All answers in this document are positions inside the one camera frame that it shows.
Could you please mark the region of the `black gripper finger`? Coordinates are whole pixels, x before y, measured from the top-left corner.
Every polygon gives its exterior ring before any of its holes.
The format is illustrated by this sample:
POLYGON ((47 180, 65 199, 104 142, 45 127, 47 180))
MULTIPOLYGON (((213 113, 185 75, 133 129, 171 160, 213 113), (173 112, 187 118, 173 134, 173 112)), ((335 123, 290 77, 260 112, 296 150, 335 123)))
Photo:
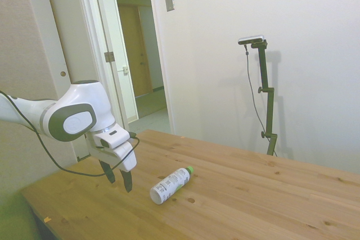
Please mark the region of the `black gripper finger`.
POLYGON ((107 179, 111 184, 113 184, 115 182, 115 175, 113 173, 113 170, 111 169, 111 166, 101 160, 99 162, 107 179))
POLYGON ((133 188, 133 181, 132 181, 132 173, 131 171, 124 171, 124 170, 120 170, 121 176, 123 178, 123 183, 124 183, 124 187, 125 190, 127 191, 127 193, 132 191, 133 188))

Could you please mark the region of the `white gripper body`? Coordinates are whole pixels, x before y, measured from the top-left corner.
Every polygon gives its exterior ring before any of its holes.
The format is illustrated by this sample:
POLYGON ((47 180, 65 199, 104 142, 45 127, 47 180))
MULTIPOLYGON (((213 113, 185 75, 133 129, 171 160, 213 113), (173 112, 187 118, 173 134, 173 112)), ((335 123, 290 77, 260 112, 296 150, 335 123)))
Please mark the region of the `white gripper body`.
POLYGON ((129 133, 86 133, 89 153, 120 170, 131 171, 136 165, 136 156, 129 142, 129 133))

